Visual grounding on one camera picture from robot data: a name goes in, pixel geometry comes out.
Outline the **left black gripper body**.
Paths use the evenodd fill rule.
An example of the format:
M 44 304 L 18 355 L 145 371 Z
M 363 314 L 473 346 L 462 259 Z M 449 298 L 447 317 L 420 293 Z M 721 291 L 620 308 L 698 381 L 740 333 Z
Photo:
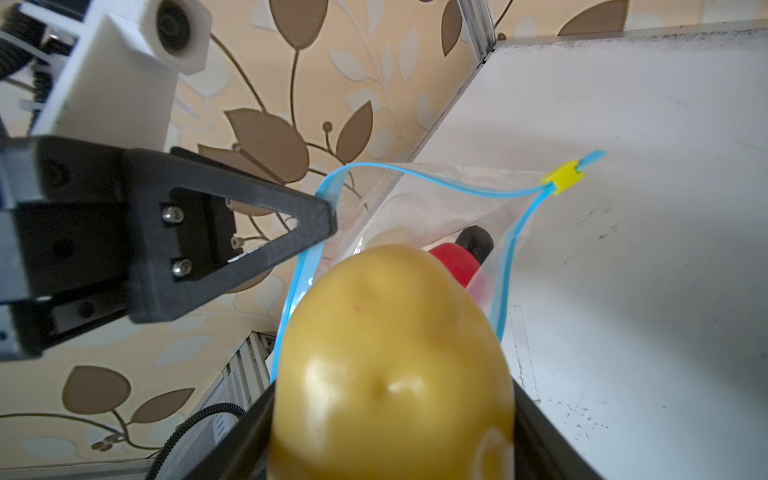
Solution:
M 56 136 L 2 141 L 2 359 L 37 359 L 125 316 L 124 152 Z

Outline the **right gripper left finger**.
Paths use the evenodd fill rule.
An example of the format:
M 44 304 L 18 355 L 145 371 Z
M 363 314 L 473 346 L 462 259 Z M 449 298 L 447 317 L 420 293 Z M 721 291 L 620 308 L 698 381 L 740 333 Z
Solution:
M 249 480 L 267 478 L 276 384 L 272 383 L 184 480 Z

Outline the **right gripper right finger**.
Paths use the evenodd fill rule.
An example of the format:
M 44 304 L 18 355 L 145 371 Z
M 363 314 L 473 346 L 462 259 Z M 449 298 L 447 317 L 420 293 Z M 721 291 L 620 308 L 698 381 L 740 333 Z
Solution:
M 568 443 L 535 402 L 516 382 L 514 423 L 515 478 L 602 479 Z

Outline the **yellow potato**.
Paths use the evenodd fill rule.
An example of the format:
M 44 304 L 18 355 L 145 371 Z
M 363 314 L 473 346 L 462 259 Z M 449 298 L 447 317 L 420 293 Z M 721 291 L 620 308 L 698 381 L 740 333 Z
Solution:
M 366 250 L 316 281 L 280 348 L 271 479 L 511 479 L 514 383 L 431 254 Z

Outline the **red apple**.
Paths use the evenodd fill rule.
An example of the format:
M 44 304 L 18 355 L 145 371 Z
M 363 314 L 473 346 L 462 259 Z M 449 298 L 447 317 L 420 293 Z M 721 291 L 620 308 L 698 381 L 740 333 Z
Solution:
M 442 243 L 429 250 L 451 273 L 455 280 L 466 288 L 480 269 L 480 262 L 464 247 L 456 243 Z

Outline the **clear zip top bag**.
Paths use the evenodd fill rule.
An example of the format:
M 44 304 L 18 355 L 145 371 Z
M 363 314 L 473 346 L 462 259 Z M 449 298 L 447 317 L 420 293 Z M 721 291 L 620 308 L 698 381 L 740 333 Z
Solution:
M 351 163 L 329 173 L 316 197 L 331 205 L 337 231 L 298 256 L 274 344 L 272 382 L 276 384 L 280 348 L 291 316 L 313 284 L 334 266 L 386 245 L 429 253 L 442 243 L 455 243 L 460 232 L 471 225 L 479 225 L 492 236 L 494 249 L 463 288 L 500 343 L 514 252 L 526 222 L 543 202 L 578 183 L 586 168 L 601 158 L 602 153 L 595 151 L 547 175 L 423 163 L 384 164 L 384 176 L 375 191 L 359 200 L 344 198 L 347 178 L 373 172 L 375 164 Z

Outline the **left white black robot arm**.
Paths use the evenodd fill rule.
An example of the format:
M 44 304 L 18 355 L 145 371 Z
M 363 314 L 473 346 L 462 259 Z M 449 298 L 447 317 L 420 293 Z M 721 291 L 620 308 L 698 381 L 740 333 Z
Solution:
M 33 123 L 1 139 L 1 357 L 122 317 L 176 320 L 330 238 L 331 205 L 180 147 L 180 75 L 206 64 L 198 1 L 17 1 L 1 75 L 32 66 Z

